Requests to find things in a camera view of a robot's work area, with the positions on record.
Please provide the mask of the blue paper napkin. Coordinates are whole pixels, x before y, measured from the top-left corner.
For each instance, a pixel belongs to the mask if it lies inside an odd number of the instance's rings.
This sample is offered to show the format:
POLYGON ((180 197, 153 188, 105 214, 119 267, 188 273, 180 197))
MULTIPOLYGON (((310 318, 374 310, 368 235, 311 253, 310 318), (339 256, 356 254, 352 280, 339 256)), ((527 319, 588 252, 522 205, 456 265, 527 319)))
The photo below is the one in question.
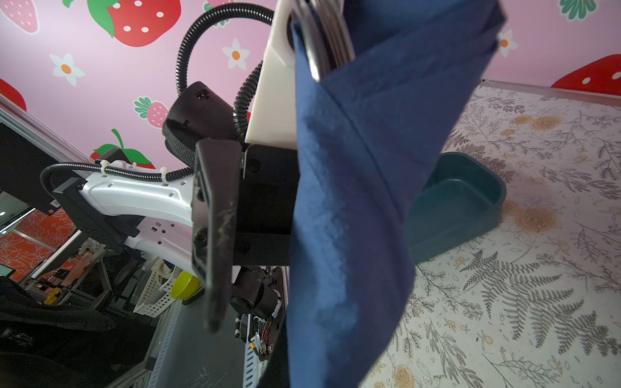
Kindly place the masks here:
POLYGON ((348 1, 344 18, 356 57, 320 81, 291 28, 300 181, 262 387, 356 387, 385 351, 415 280, 406 218, 505 22, 497 1, 348 1))

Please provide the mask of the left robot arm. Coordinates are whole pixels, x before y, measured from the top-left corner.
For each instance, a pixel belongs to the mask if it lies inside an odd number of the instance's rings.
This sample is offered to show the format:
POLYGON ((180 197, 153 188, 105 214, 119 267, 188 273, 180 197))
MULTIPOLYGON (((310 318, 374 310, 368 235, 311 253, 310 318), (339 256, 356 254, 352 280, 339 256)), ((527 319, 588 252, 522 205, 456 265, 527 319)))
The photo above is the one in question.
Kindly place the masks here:
POLYGON ((163 132, 184 168, 148 171, 113 150, 97 163, 47 167, 40 180, 93 239, 196 276, 210 331, 228 308, 278 330, 287 288, 267 268, 289 261, 299 181, 293 87, 245 84, 229 104, 194 82, 163 132))

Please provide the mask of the silver fork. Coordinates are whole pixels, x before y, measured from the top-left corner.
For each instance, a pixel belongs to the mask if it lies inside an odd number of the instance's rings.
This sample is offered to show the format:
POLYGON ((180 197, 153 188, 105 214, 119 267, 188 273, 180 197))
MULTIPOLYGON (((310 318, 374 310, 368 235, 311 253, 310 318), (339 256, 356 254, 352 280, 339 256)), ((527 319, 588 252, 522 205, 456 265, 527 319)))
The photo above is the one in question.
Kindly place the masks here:
POLYGON ((310 3, 319 17, 323 34, 328 40, 335 68, 353 61, 356 54, 343 16, 344 2, 318 0, 310 3))

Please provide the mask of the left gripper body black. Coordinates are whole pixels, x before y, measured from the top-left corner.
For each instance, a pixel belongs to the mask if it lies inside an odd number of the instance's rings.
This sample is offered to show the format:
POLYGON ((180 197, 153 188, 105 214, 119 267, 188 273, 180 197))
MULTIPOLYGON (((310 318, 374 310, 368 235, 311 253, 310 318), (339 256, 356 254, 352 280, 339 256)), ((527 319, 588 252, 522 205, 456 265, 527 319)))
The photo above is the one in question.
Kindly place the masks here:
POLYGON ((247 147, 239 182, 233 264, 289 265, 299 177, 297 150, 247 147))

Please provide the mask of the silver spoon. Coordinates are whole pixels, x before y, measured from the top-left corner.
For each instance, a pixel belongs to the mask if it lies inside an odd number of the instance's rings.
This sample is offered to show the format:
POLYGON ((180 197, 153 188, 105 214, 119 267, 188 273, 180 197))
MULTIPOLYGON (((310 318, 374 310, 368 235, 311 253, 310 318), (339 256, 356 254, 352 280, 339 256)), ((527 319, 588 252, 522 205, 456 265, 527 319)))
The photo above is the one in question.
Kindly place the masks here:
POLYGON ((319 14, 309 1, 293 0, 290 4, 312 78, 315 82, 320 82, 332 71, 332 64, 319 14))

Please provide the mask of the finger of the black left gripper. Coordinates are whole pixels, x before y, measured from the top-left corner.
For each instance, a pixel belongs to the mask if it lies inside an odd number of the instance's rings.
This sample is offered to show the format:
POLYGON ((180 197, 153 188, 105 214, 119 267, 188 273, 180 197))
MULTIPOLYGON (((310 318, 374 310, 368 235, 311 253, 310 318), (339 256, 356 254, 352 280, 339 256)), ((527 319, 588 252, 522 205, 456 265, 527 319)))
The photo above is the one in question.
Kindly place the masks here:
POLYGON ((217 332, 231 298, 242 147, 197 142, 192 198, 192 266, 205 291, 205 323, 217 332))

